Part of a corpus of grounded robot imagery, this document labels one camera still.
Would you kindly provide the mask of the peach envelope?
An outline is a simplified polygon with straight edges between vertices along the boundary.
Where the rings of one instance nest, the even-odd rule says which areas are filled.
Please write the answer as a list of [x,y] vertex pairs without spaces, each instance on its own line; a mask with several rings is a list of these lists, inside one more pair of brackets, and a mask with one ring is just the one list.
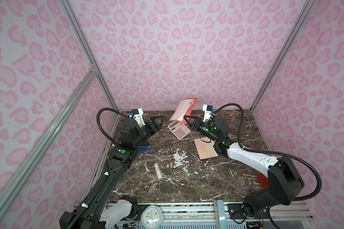
[[208,159],[212,157],[217,157],[218,154],[214,150],[214,141],[210,140],[207,137],[203,137],[202,139],[197,138],[194,140],[199,158],[201,160]]

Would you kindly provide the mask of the pink red-bordered letter paper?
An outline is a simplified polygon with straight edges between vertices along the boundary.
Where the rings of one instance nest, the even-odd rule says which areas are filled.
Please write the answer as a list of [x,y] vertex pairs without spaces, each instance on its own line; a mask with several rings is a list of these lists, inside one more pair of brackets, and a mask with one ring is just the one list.
[[174,114],[170,118],[170,122],[176,121],[183,124],[187,124],[187,122],[184,119],[184,116],[189,116],[197,102],[198,98],[189,98],[189,99],[183,99],[180,101],[180,104],[177,106],[177,109],[175,110]]

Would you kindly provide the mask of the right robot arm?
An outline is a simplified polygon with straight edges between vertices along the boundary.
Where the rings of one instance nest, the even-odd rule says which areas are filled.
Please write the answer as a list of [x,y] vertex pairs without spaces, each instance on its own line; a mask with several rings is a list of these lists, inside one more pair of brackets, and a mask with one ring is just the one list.
[[256,217],[267,206],[291,204],[304,187],[304,181],[289,157],[277,158],[244,150],[238,142],[228,137],[229,127],[224,119],[218,118],[212,125],[196,116],[186,115],[184,119],[191,129],[214,142],[213,147],[218,155],[237,160],[268,179],[267,187],[254,191],[244,199],[242,213],[247,218]]

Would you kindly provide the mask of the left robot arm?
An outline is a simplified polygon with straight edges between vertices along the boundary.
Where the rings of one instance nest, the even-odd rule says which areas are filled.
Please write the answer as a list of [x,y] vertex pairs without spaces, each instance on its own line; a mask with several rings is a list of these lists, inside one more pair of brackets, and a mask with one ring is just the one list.
[[140,127],[136,120],[125,120],[120,129],[120,139],[110,154],[105,173],[72,211],[64,212],[59,224],[62,229],[113,229],[123,218],[137,216],[137,200],[123,196],[115,205],[104,210],[115,187],[131,167],[138,147],[148,143],[163,124],[162,116],[152,116]]

